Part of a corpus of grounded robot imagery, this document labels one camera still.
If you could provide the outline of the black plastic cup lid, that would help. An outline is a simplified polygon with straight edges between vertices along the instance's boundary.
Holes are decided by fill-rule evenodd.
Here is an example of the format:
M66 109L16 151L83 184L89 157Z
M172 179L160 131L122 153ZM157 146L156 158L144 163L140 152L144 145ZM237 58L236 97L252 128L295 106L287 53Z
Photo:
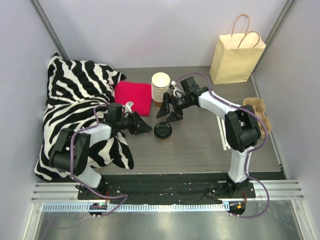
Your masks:
M155 125L153 132L156 138L157 136L171 136L173 129L169 123L161 121Z

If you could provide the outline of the brown paper coffee cup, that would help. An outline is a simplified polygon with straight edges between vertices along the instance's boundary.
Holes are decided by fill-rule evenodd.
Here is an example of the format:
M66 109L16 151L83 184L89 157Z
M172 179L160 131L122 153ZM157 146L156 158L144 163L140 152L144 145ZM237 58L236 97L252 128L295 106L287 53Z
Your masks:
M169 136L169 135L166 135L166 136L157 136L157 138L158 138L159 140L164 141L164 140L169 139L169 138L170 138L170 136Z

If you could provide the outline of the brown paper bag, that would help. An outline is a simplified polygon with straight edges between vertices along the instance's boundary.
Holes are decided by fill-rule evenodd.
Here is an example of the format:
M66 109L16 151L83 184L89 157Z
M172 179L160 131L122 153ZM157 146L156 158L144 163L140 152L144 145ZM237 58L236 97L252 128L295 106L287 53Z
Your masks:
M209 70L215 85L247 82L265 51L266 44L260 34L249 31L250 17L242 13L237 18L241 17L247 18L245 32L235 33L233 25L230 34L217 39Z

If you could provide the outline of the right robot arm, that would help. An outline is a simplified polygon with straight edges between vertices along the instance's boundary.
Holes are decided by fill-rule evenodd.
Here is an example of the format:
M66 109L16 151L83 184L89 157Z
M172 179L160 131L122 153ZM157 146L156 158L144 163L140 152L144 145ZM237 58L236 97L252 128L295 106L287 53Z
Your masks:
M163 95L156 118L167 116L166 122L183 119L183 110L192 106L208 110L224 121L225 138L232 149L231 164L226 177L226 193L238 197L249 186L249 163L252 151L261 138L253 108L240 106L217 96L208 87L199 87L191 76L181 81L183 93L176 96L173 87Z

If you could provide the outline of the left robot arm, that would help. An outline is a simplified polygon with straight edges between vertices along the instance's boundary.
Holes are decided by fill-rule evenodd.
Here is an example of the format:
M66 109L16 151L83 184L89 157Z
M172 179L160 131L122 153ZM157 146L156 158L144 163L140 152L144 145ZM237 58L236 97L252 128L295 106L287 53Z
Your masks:
M132 135L149 133L153 130L139 116L137 111L132 111L133 102L126 105L111 103L103 120L94 126L74 131L63 128L49 155L49 166L69 173L70 177L89 188L89 194L100 200L107 192L103 177L95 172L88 164L90 147L100 141L114 137L121 130L129 130Z

